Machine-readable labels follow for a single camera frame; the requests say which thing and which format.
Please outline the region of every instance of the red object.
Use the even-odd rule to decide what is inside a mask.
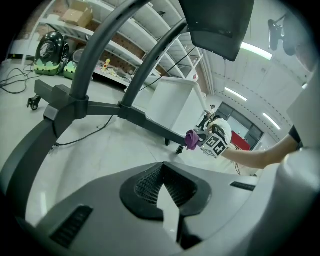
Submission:
[[[245,151],[250,150],[250,145],[243,138],[241,138],[238,134],[236,134],[234,131],[232,131],[231,142],[235,146],[237,146],[239,149],[242,149]]]

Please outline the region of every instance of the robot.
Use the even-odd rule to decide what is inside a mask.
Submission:
[[[118,105],[89,101],[91,75],[106,44],[148,2],[127,0],[104,20],[83,52],[71,89],[52,88],[41,81],[35,85],[36,94],[49,102],[44,120],[16,147],[0,173],[0,188],[19,227],[54,255],[286,252],[289,242],[299,244],[296,231],[301,231],[298,228],[306,216],[313,213],[312,221],[319,216],[315,206],[320,192],[320,118],[318,111],[310,111],[320,109],[319,67],[288,110],[305,148],[270,166],[260,179],[156,162],[93,180],[55,205],[36,227],[26,222],[28,197],[38,170],[74,120],[114,115],[184,146],[184,137],[148,119],[132,103],[157,60],[181,33],[190,32],[195,46],[234,61],[254,5],[253,0],[204,0],[201,4],[180,0],[185,18],[148,54],[122,101]],[[216,19],[206,17],[205,12]],[[165,233],[164,214],[157,208],[162,185],[179,209],[176,240]]]

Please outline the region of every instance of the black curved bar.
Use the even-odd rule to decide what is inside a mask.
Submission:
[[[148,2],[150,0],[127,0],[117,7],[98,27],[86,45],[81,61],[76,67],[70,90],[71,97],[77,100],[83,100],[86,97],[91,77],[106,45],[119,28]]]
[[[167,52],[181,32],[187,27],[186,18],[180,20],[172,29],[170,29],[156,44],[152,51],[143,61],[141,67],[134,75],[130,86],[125,92],[121,104],[125,107],[131,107],[137,97],[139,90],[146,81],[147,77],[155,67],[157,61]]]
[[[0,173],[0,187],[17,217],[26,218],[32,185],[57,139],[54,122],[44,119],[23,138],[5,162]]]

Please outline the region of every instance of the human arm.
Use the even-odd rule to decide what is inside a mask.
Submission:
[[[296,151],[297,147],[298,143],[287,135],[266,151],[242,151],[228,148],[222,156],[243,166],[264,169],[268,165],[280,163],[286,155]]]

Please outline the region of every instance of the sleeve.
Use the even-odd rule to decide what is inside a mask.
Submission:
[[[289,131],[289,135],[299,144],[301,142],[301,139],[299,137],[299,134],[296,130],[296,128],[293,126],[291,130]]]

